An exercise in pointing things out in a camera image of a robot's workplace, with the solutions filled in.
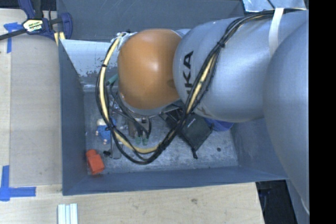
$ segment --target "orange block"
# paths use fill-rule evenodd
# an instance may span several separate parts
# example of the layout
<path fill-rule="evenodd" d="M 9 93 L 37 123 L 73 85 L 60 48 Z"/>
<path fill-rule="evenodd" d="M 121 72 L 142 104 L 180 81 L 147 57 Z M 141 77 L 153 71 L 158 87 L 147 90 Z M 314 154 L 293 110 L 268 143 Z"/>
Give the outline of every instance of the orange block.
<path fill-rule="evenodd" d="M 86 158 L 90 167 L 91 174 L 95 175 L 104 171 L 104 163 L 96 150 L 88 150 L 86 152 Z"/>

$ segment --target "orange spherical gripper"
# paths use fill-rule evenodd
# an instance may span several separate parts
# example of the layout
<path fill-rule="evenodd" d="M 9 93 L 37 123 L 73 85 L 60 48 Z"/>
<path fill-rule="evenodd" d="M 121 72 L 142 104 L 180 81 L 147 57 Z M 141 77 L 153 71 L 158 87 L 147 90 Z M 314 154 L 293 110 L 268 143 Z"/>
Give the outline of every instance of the orange spherical gripper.
<path fill-rule="evenodd" d="M 173 59 L 181 37 L 169 29 L 148 29 L 130 37 L 118 55 L 120 97 L 139 110 L 152 110 L 179 99 Z"/>

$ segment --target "blue painter's tape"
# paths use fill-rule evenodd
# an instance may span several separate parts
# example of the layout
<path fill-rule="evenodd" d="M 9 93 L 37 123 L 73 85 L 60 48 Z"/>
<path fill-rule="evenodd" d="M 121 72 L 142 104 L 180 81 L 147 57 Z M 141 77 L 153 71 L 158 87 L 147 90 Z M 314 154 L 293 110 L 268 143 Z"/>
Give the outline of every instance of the blue painter's tape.
<path fill-rule="evenodd" d="M 35 197 L 36 187 L 9 187 L 9 165 L 3 166 L 0 187 L 0 201 L 9 201 L 15 197 Z"/>
<path fill-rule="evenodd" d="M 4 24 L 5 29 L 10 33 L 12 31 L 23 29 L 23 26 L 18 23 Z M 10 37 L 7 41 L 7 53 L 12 51 L 12 38 Z"/>

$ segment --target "clamp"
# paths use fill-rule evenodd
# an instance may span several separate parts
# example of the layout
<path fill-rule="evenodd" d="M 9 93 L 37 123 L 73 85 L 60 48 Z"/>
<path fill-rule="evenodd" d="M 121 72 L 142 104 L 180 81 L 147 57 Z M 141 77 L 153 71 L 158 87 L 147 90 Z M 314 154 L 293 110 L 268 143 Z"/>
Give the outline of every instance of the clamp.
<path fill-rule="evenodd" d="M 44 18 L 41 10 L 41 0 L 17 0 L 20 8 L 27 15 L 27 19 L 22 23 L 22 29 L 0 36 L 0 40 L 18 36 L 24 33 L 29 35 L 40 35 L 51 40 L 56 40 L 57 33 L 53 30 L 54 24 L 63 24 L 63 33 L 66 39 L 72 34 L 72 19 L 69 13 L 62 13 L 60 18 L 51 20 Z"/>

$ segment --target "wooden table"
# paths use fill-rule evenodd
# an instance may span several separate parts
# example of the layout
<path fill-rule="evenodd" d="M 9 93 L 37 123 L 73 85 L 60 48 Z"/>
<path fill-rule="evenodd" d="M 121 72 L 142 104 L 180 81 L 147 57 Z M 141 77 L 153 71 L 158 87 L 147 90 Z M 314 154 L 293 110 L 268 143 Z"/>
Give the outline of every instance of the wooden table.
<path fill-rule="evenodd" d="M 0 9 L 0 34 L 6 33 L 5 23 L 24 19 L 21 10 Z M 33 38 L 20 37 L 27 46 L 32 46 Z M 7 54 L 6 48 L 7 40 L 0 41 L 0 169 L 9 164 L 11 134 L 11 57 L 15 52 Z M 78 204 L 80 224 L 264 223 L 255 183 L 80 196 L 63 196 L 61 188 L 61 184 L 38 185 L 36 197 L 0 201 L 0 223 L 56 223 L 58 204 L 71 203 Z"/>

